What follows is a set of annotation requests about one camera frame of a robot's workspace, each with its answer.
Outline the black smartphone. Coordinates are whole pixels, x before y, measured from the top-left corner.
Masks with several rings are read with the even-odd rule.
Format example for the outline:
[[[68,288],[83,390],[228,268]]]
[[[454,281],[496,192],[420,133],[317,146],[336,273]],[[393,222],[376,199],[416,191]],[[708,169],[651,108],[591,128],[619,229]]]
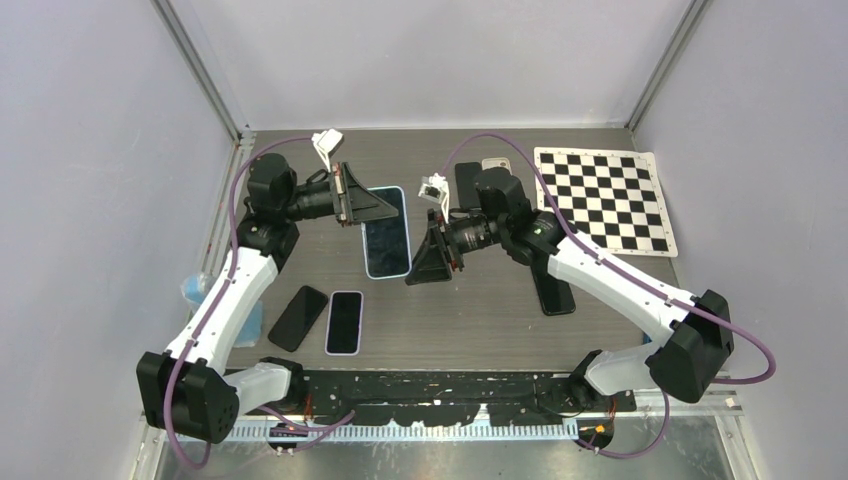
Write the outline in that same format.
[[[462,209],[479,209],[480,201],[475,178],[482,171],[480,162],[461,162],[454,165],[458,205]]]

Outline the beige phone case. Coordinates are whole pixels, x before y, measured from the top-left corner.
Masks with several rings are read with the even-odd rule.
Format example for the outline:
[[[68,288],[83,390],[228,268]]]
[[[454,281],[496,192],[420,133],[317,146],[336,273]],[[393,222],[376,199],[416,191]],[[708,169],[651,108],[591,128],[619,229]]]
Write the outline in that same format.
[[[483,170],[503,168],[507,171],[511,171],[511,162],[506,157],[485,158],[481,161],[481,166]]]

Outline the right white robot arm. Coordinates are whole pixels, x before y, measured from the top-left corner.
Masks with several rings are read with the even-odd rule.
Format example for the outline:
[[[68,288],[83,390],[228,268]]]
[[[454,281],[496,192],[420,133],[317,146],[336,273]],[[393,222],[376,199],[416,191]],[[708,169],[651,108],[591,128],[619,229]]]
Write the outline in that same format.
[[[449,281],[463,269],[465,254],[499,245],[536,275],[591,294],[650,339],[618,352],[588,353],[566,381],[577,406],[596,410],[618,393],[653,387],[682,402],[701,400],[734,350],[723,296],[712,290],[696,296],[608,254],[572,224],[533,208],[521,181],[504,168],[481,171],[473,185],[480,206],[466,217],[428,211],[407,285]]]

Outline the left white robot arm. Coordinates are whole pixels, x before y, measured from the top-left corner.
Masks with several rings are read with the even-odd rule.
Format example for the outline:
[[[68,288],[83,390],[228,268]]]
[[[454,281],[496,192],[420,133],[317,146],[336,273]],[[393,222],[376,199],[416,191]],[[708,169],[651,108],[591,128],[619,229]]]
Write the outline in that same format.
[[[307,398],[300,364],[265,357],[227,373],[238,334],[291,257],[298,222],[330,217],[348,227],[398,214],[346,162],[300,183],[284,156],[264,154],[247,161],[236,178],[246,182],[247,211],[236,215],[240,187],[234,185],[228,205],[231,248],[221,273],[180,334],[163,352],[144,353],[136,367],[146,420],[171,440],[219,444],[240,416],[261,407],[298,412]]]

